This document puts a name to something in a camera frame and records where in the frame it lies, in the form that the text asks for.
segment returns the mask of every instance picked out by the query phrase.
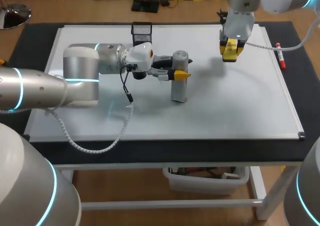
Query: metal table frame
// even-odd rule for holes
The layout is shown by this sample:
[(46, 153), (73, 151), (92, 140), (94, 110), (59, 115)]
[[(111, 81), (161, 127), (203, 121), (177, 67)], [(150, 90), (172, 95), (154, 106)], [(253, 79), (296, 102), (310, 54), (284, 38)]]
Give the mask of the metal table frame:
[[(233, 208), (255, 207), (258, 220), (267, 220), (282, 202), (287, 187), (295, 176), (300, 162), (166, 162), (166, 163), (110, 163), (110, 164), (59, 164), (55, 167), (72, 182), (74, 170), (157, 169), (183, 167), (249, 166), (250, 182), (254, 199), (208, 199), (208, 200), (150, 200), (82, 202), (82, 210), (136, 210), (168, 208)], [(259, 166), (284, 166), (284, 171), (266, 193)]]

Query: wooden floor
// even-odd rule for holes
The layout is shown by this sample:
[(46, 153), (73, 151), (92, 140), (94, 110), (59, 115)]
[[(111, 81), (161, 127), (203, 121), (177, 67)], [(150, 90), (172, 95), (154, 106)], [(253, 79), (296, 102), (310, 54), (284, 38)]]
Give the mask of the wooden floor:
[[(228, 3), (214, 1), (180, 1), (175, 8), (160, 7), (157, 14), (131, 12), (131, 0), (7, 0), (8, 3), (26, 4), (32, 9), (30, 23), (53, 22), (216, 22), (216, 12), (226, 10)], [(292, 21), (300, 38), (308, 31), (315, 19), (308, 10), (271, 15), (259, 9), (256, 21)], [(9, 59), (23, 26), (0, 31), (0, 58)], [(320, 29), (316, 28), (305, 43), (305, 49), (320, 75), (318, 44)], [(262, 167), (263, 180), (269, 190), (280, 167)], [(210, 199), (210, 195), (172, 192), (160, 169), (81, 171), (74, 177), (81, 200), (127, 201), (127, 200), (169, 200)], [(251, 196), (250, 187), (239, 188), (231, 198), (242, 199)], [(157, 209), (157, 210), (110, 210), (83, 212), (81, 226), (284, 226), (281, 206), (265, 222), (255, 219), (251, 208), (225, 209)]]

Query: black mesh pencil holder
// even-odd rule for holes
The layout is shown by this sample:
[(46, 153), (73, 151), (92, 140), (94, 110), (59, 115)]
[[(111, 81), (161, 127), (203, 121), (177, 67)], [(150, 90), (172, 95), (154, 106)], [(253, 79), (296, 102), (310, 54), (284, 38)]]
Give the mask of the black mesh pencil holder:
[(152, 43), (152, 23), (133, 22), (131, 24), (131, 34), (133, 46), (137, 46), (146, 42)]

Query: red marker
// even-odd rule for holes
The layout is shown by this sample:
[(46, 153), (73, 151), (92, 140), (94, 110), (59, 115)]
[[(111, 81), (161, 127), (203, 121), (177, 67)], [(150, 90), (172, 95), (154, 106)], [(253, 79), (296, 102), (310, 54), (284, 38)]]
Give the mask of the red marker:
[[(275, 45), (278, 49), (281, 49), (281, 46), (280, 46), (280, 43), (276, 43)], [(285, 63), (285, 60), (284, 60), (284, 55), (282, 54), (281, 51), (277, 51), (278, 52), (278, 57), (279, 57), (279, 61), (280, 61), (280, 68), (282, 70), (285, 70), (286, 69), (286, 63)]]

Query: black mat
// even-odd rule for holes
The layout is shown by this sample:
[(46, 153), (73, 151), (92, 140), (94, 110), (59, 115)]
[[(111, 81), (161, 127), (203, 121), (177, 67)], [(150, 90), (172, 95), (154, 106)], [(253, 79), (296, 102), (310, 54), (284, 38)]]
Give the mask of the black mat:
[[(43, 71), (57, 29), (66, 24), (27, 24), (9, 64), (17, 68)], [(273, 45), (280, 42), (282, 47), (291, 47), (300, 43), (291, 22), (259, 24), (266, 27)], [(320, 83), (304, 48), (283, 54), (287, 70), (282, 74), (306, 134), (305, 140), (120, 141), (114, 149), (100, 155), (82, 153), (67, 142), (33, 143), (33, 146), (53, 164), (303, 161), (320, 136)], [(1, 115), (0, 122), (22, 135), (29, 114), (30, 112)], [(104, 148), (109, 143), (108, 141), (79, 142), (89, 149)]]

